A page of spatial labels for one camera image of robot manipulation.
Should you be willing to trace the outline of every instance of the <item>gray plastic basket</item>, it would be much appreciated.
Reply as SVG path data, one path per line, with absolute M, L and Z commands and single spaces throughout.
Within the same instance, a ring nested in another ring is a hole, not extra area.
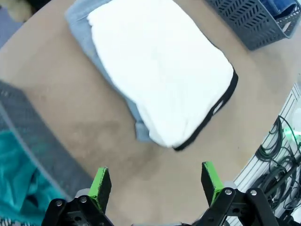
M 259 0 L 206 0 L 233 29 L 249 50 L 255 50 L 283 38 L 291 38 L 296 29 L 301 6 L 275 20 Z
M 10 130 L 51 185 L 71 201 L 93 179 L 70 156 L 24 93 L 0 81 L 0 130 Z

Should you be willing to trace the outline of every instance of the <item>folded clothing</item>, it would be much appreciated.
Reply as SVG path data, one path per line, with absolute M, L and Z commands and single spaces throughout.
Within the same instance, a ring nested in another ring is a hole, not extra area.
M 289 16 L 297 6 L 295 0 L 261 0 L 261 2 L 274 19 Z
M 40 225 L 51 200 L 62 198 L 10 131 L 0 133 L 0 217 Z
M 112 83 L 162 146 L 185 148 L 234 92 L 232 65 L 172 0 L 112 0 L 88 20 Z
M 87 16 L 94 9 L 106 4 L 110 0 L 76 0 L 74 4 L 66 11 L 65 18 L 69 24 L 72 35 L 79 43 L 83 52 L 88 56 L 96 68 L 100 71 L 107 82 L 125 99 L 132 116 L 135 119 L 136 137 L 141 142 L 152 142 L 149 131 L 138 112 L 136 104 L 123 95 L 122 92 L 113 84 L 111 78 L 103 67 L 102 61 L 97 55 L 92 41 L 91 26 Z

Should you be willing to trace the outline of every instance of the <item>white t-shirt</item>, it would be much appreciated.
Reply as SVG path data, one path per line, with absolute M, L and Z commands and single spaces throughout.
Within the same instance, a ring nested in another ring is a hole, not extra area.
M 172 0 L 112 0 L 88 20 L 112 82 L 162 146 L 185 142 L 230 85 L 232 65 Z

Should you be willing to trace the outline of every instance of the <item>teal cloth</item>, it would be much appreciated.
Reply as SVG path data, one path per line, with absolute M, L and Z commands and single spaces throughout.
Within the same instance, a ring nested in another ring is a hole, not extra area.
M 35 225 L 50 201 L 62 198 L 9 131 L 0 132 L 0 190 L 0 217 Z

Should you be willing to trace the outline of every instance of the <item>light blue jeans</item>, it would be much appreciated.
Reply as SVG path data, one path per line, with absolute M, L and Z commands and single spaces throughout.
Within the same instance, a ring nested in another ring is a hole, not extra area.
M 149 130 L 144 125 L 136 104 L 114 86 L 111 78 L 109 77 L 100 58 L 97 55 L 94 43 L 92 41 L 91 26 L 87 20 L 87 16 L 94 9 L 110 1 L 111 0 L 76 0 L 75 3 L 66 11 L 65 18 L 69 24 L 72 35 L 79 43 L 83 52 L 94 63 L 107 82 L 126 100 L 127 105 L 136 121 L 135 128 L 137 140 L 141 142 L 152 142 L 149 136 Z
M 261 0 L 261 2 L 275 19 L 289 16 L 297 6 L 295 0 Z

